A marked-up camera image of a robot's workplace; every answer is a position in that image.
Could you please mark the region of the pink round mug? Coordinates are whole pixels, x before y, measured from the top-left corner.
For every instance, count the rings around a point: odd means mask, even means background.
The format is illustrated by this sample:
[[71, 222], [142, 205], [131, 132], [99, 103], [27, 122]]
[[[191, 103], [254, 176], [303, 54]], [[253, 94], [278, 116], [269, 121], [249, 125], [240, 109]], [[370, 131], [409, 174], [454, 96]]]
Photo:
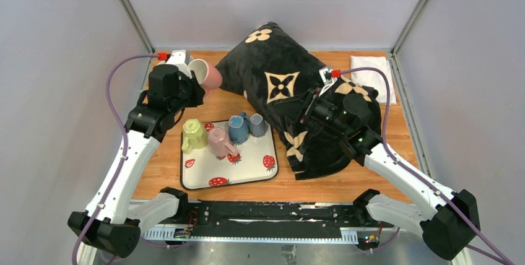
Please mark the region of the pink round mug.
[[194, 59], [189, 65], [189, 69], [194, 72], [199, 85], [205, 90], [208, 97], [211, 92], [222, 85], [222, 75], [213, 65], [203, 59]]

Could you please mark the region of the green octagonal mug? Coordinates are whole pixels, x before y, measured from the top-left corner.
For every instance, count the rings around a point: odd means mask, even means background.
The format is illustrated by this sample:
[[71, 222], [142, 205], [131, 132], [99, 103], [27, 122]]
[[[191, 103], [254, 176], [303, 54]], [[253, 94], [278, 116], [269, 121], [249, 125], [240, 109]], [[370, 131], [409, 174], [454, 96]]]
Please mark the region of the green octagonal mug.
[[188, 154], [192, 150], [203, 149], [207, 146], [207, 131], [198, 119], [187, 120], [182, 127], [183, 138], [181, 150]]

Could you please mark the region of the pink octagonal mug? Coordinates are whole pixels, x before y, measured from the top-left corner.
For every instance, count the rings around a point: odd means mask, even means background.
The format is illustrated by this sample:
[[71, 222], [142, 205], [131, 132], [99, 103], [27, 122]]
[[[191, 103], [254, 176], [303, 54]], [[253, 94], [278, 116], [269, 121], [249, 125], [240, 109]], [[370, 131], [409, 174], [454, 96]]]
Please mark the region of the pink octagonal mug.
[[233, 145], [226, 130], [222, 128], [212, 128], [208, 132], [207, 142], [210, 152], [216, 157], [238, 155], [237, 148]]

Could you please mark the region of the white strawberry tray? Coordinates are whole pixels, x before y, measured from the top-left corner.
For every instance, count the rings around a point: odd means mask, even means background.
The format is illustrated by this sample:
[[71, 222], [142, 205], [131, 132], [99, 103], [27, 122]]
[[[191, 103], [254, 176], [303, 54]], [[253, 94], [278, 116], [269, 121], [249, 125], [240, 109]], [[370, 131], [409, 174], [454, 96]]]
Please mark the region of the white strawberry tray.
[[181, 186], [199, 190], [267, 181], [277, 175], [279, 166], [271, 128], [263, 137], [249, 137], [237, 149], [238, 155], [224, 157], [214, 156], [208, 146], [181, 152]]

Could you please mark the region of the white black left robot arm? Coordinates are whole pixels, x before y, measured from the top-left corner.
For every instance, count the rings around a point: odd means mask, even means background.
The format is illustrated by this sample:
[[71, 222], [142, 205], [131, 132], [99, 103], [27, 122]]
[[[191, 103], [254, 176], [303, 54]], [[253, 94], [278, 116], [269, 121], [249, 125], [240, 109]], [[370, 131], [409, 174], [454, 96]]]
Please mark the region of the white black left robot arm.
[[183, 65], [156, 65], [148, 86], [127, 120], [118, 121], [123, 139], [101, 187], [85, 210], [72, 212], [67, 221], [81, 242], [119, 258], [128, 257], [144, 232], [160, 222], [184, 224], [191, 218], [188, 195], [171, 187], [129, 207], [145, 166], [176, 125], [175, 116], [201, 105], [205, 94], [195, 73]]

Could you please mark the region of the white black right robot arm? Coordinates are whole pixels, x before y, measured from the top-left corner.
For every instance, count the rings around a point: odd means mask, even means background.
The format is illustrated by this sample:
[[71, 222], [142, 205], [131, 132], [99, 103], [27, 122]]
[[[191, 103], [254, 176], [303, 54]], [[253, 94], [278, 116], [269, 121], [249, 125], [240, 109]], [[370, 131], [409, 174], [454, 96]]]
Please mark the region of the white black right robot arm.
[[334, 131], [348, 158], [387, 179], [411, 200], [406, 204], [369, 189], [354, 201], [356, 223], [392, 224], [421, 237], [442, 259], [453, 260], [480, 228], [475, 196], [465, 189], [455, 192], [400, 157], [369, 127], [373, 113], [362, 95], [349, 93], [334, 105], [319, 94], [319, 89], [310, 89], [278, 101], [275, 109], [293, 124], [318, 124]]

